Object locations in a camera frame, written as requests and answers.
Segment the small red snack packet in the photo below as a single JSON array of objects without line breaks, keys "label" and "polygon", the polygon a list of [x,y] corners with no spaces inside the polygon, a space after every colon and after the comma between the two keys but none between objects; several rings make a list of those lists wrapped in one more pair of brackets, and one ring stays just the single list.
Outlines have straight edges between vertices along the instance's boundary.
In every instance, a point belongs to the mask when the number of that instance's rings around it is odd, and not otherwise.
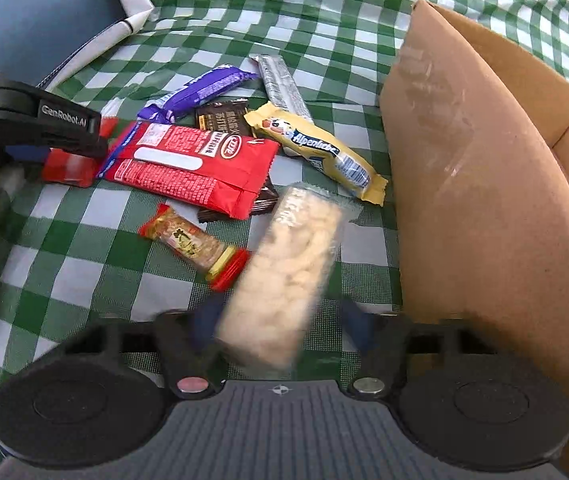
[{"label": "small red snack packet", "polygon": [[105,160],[106,155],[88,157],[54,148],[49,153],[40,176],[45,182],[89,188]]}]

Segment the clear pack of white crackers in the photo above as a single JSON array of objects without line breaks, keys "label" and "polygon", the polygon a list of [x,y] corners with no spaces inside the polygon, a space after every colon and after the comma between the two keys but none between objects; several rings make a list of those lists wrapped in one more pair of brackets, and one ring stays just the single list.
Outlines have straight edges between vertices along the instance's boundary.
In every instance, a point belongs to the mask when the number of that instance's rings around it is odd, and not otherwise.
[{"label": "clear pack of white crackers", "polygon": [[359,205],[321,188],[285,190],[216,328],[232,361],[257,370],[292,367],[346,225],[360,213]]}]

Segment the brown red-ended snack bar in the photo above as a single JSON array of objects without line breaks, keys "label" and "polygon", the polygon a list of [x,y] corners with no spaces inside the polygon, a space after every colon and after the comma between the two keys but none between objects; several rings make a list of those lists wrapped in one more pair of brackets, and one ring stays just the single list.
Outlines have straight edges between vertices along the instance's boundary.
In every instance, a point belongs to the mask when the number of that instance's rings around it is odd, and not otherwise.
[{"label": "brown red-ended snack bar", "polygon": [[203,275],[214,292],[228,290],[251,257],[247,249],[206,233],[166,204],[158,206],[155,215],[140,226],[138,234],[170,248]]}]

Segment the purple Alpenliebe candy bar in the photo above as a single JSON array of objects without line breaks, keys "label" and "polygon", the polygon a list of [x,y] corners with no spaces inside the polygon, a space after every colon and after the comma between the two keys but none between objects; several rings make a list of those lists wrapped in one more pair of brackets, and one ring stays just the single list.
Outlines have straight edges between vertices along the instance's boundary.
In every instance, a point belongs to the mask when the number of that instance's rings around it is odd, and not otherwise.
[{"label": "purple Alpenliebe candy bar", "polygon": [[173,125],[196,107],[237,88],[246,81],[260,78],[255,73],[233,65],[220,65],[183,84],[178,90],[151,100],[137,114],[139,120]]}]

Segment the dark brown cracker packet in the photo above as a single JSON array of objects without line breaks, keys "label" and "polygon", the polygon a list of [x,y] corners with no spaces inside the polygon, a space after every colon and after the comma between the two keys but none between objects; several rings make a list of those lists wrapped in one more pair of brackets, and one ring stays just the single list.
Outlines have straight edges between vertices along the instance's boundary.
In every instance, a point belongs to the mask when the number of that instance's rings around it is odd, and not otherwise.
[{"label": "dark brown cracker packet", "polygon": [[216,133],[226,133],[222,140],[222,177],[241,191],[256,191],[257,178],[265,180],[251,208],[251,216],[269,214],[278,203],[279,193],[266,170],[266,146],[257,139],[244,116],[250,111],[249,101],[217,101],[199,106],[193,113],[196,127]]}]

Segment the yellow Alpenliebe candy bar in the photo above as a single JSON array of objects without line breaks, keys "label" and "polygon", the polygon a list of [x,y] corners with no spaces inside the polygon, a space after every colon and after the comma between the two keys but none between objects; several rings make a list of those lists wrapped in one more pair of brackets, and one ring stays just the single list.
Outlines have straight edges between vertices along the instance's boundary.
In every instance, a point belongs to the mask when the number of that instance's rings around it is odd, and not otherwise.
[{"label": "yellow Alpenliebe candy bar", "polygon": [[382,206],[388,180],[332,133],[267,102],[244,115],[260,136],[267,136],[303,157],[313,168],[346,188],[358,200]]}]

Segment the silver snack bar wrapper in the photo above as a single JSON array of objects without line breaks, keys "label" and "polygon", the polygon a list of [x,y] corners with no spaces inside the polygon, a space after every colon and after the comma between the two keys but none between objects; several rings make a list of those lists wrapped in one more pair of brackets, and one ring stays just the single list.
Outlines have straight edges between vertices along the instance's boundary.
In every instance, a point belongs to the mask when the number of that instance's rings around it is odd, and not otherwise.
[{"label": "silver snack bar wrapper", "polygon": [[281,110],[313,122],[284,58],[275,54],[251,54],[250,59],[257,64],[269,101]]}]

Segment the navy white pillow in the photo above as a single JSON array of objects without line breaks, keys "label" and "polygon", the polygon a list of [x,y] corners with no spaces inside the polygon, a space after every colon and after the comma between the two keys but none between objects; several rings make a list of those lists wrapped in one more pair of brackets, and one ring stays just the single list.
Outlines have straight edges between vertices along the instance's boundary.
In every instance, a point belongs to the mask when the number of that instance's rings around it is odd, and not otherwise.
[{"label": "navy white pillow", "polygon": [[151,0],[0,0],[0,78],[52,90],[153,11]]}]

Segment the brown cardboard box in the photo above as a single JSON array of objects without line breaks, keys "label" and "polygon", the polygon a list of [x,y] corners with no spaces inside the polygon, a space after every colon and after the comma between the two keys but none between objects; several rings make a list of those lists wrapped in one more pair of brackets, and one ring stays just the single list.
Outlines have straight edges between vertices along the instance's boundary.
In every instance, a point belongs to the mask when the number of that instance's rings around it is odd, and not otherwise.
[{"label": "brown cardboard box", "polygon": [[380,109],[405,311],[467,318],[569,395],[569,83],[419,0]]}]

